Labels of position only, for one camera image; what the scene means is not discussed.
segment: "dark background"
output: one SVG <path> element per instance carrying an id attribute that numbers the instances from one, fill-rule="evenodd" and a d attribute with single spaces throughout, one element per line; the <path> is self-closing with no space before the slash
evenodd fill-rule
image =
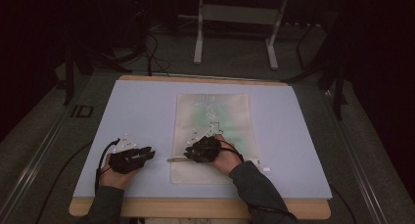
<path id="1" fill-rule="evenodd" d="M 207 1 L 276 8 L 273 0 Z M 64 61 L 66 24 L 75 2 L 0 0 L 0 140 L 57 84 L 54 69 Z M 153 0 L 151 13 L 175 29 L 176 15 L 196 15 L 197 2 Z M 85 5 L 92 7 L 91 18 L 99 18 L 94 17 L 94 3 L 86 0 Z M 283 20 L 305 25 L 317 22 L 315 15 L 322 10 L 346 9 L 348 26 L 343 32 L 347 39 L 340 40 L 353 44 L 347 59 L 347 79 L 414 200 L 413 5 L 415 0 L 290 0 Z M 108 39 L 99 26 L 100 20 L 92 23 L 96 38 L 92 44 Z"/>

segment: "hand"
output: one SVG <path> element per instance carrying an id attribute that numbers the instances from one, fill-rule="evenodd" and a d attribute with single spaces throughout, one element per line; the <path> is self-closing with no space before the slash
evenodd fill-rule
<path id="1" fill-rule="evenodd" d="M 216 138 L 219 141 L 225 141 L 221 134 L 215 135 L 214 138 Z M 220 142 L 220 145 L 222 148 L 235 150 L 227 143 Z M 240 163 L 242 163 L 241 159 L 236 154 L 228 151 L 220 151 L 217 158 L 210 164 L 213 167 L 217 168 L 219 172 L 225 174 L 226 176 L 229 176 L 229 173 L 232 171 L 232 169 L 234 169 L 234 167 L 236 167 Z"/>
<path id="2" fill-rule="evenodd" d="M 100 185 L 125 190 L 129 180 L 138 172 L 139 169 L 131 171 L 127 174 L 117 173 L 113 171 L 108 165 L 110 156 L 111 154 L 107 155 L 105 165 L 101 169 Z"/>

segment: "person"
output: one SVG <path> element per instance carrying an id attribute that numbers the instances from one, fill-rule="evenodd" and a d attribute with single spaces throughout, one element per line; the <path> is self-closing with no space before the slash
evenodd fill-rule
<path id="1" fill-rule="evenodd" d="M 222 148 L 233 150 L 233 145 L 227 143 L 222 135 L 215 135 L 215 138 L 221 142 Z M 105 172 L 100 177 L 100 186 L 95 199 L 88 214 L 81 217 L 78 224 L 119 223 L 124 189 L 138 170 L 120 174 L 110 169 L 108 161 L 109 156 L 102 169 Z M 220 151 L 210 165 L 233 180 L 239 197 L 248 205 L 251 223 L 292 224 L 296 222 L 297 219 L 288 212 L 277 189 L 251 161 L 241 161 L 235 153 Z"/>

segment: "table leg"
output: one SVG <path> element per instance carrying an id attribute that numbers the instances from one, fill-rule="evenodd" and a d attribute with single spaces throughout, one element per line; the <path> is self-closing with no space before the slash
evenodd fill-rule
<path id="1" fill-rule="evenodd" d="M 199 65 L 202 62 L 202 50 L 204 46 L 204 0 L 199 0 L 199 15 L 198 15 L 198 37 L 196 38 L 196 49 L 193 63 Z"/>
<path id="2" fill-rule="evenodd" d="M 268 52 L 268 59 L 269 59 L 269 64 L 271 66 L 271 69 L 278 69 L 277 58 L 275 56 L 275 50 L 274 50 L 274 41 L 278 33 L 278 28 L 281 25 L 281 19 L 283 18 L 284 10 L 287 6 L 287 1 L 288 0 L 282 1 L 279 13 L 277 14 L 275 18 L 274 29 L 272 31 L 272 34 L 269 38 L 265 39 L 265 45 L 266 45 L 266 50 Z"/>

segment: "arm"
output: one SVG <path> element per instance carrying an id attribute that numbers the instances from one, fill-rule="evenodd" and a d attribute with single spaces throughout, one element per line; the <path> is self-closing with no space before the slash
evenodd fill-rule
<path id="1" fill-rule="evenodd" d="M 127 174 L 117 173 L 108 165 L 109 160 L 110 155 L 107 155 L 106 164 L 101 170 L 100 187 L 95 199 L 89 208 L 88 214 L 81 217 L 77 221 L 78 224 L 114 224 L 120 222 L 125 187 L 138 170 Z"/>
<path id="2" fill-rule="evenodd" d="M 224 141 L 221 135 L 216 139 Z M 231 149 L 227 143 L 221 143 L 222 148 Z M 263 210 L 260 207 L 288 211 L 274 185 L 265 177 L 251 161 L 241 162 L 236 154 L 222 151 L 211 163 L 221 173 L 232 178 L 240 198 L 248 205 L 253 224 L 258 223 L 295 223 L 291 218 L 274 211 Z"/>

